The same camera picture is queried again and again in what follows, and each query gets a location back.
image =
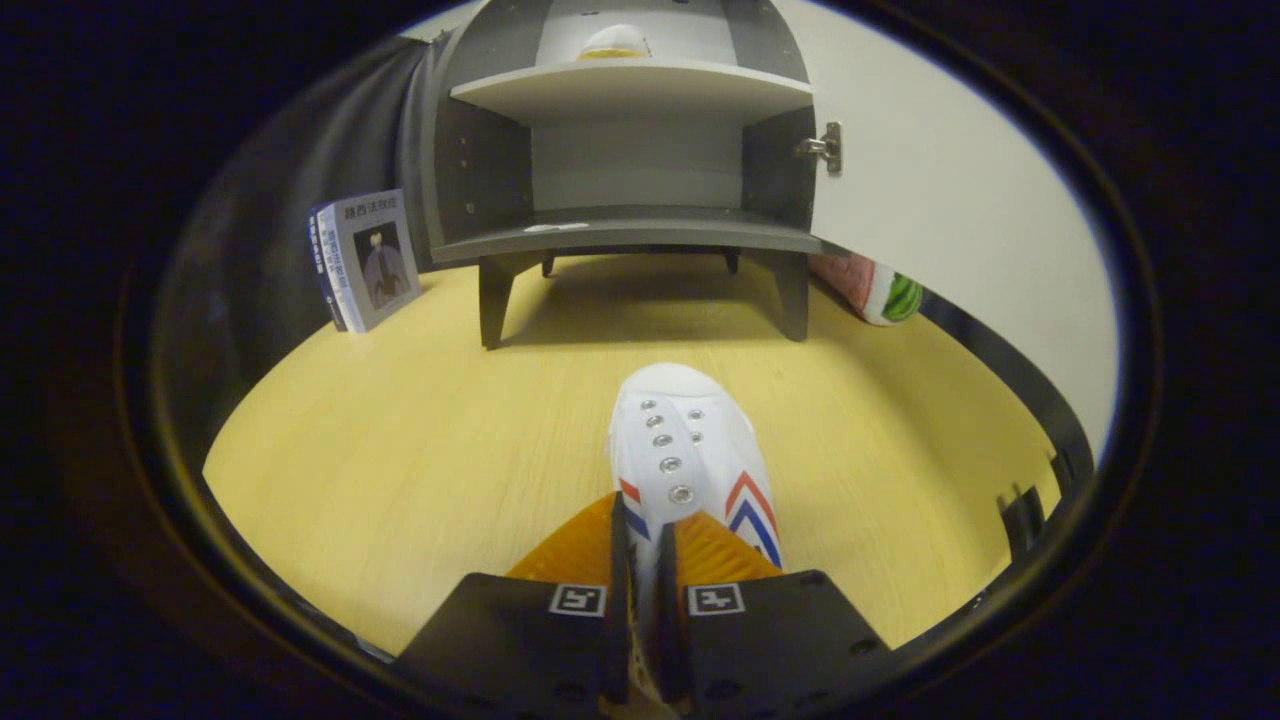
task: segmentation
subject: watermelon pillow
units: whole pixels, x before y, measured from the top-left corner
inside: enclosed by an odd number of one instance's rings
[[[836,290],[854,313],[873,325],[896,325],[920,310],[924,287],[861,255],[810,255],[809,269]]]

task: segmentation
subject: gray cabinet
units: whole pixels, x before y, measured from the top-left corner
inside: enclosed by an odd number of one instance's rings
[[[579,60],[628,23],[649,58]],[[818,137],[804,61],[767,0],[493,0],[438,44],[417,122],[433,263],[480,265],[481,336],[512,278],[557,254],[723,251],[778,279],[803,340]]]

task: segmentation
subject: red and blue chevron stripe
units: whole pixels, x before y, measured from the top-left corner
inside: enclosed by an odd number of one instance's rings
[[[622,488],[622,511],[627,518],[627,527],[635,530],[635,533],[644,539],[649,539],[649,525],[645,524],[644,518],[641,518],[639,512],[631,509],[631,503],[626,502],[626,500],[631,500],[636,503],[636,506],[639,506],[640,488],[623,480],[622,478],[618,478],[618,487]]]
[[[733,503],[737,502],[739,497],[742,501],[737,507],[737,512],[730,519],[730,512],[733,510]],[[768,519],[768,524],[760,518],[762,511],[764,512],[764,519]],[[759,486],[755,484],[755,480],[745,470],[737,477],[737,482],[733,483],[733,489],[730,491],[728,500],[724,502],[724,520],[728,523],[728,529],[733,533],[739,532],[742,523],[750,523],[769,562],[773,562],[774,568],[782,569],[782,555],[778,552],[778,523],[773,518],[773,507],[769,506],[769,501],[765,500]]]

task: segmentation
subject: wooden floor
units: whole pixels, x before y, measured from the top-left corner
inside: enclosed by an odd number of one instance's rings
[[[922,316],[854,318],[814,286],[787,341],[772,278],[717,256],[562,259],[516,279],[507,346],[480,346],[476,269],[369,334],[319,329],[218,437],[205,477],[312,605],[398,653],[468,571],[504,573],[611,489],[618,384],[657,361],[714,377],[755,425],[787,570],[826,570],[899,646],[1009,562],[997,497],[1059,500],[1051,445]]]

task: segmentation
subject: book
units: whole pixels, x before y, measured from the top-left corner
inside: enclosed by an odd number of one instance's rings
[[[328,277],[321,293],[339,331],[369,332],[422,293],[401,190],[338,200],[312,219]]]
[[[347,332],[347,320],[342,316],[342,309],[338,306],[338,299],[334,295],[333,281],[329,279],[329,264],[324,259],[324,245],[320,242],[320,223],[317,217],[319,208],[312,208],[310,215],[307,217],[307,237],[311,238],[311,261],[316,266],[316,278],[320,283],[320,293],[324,296],[325,305],[329,307],[329,316],[333,318],[333,325],[338,328],[338,332]]]

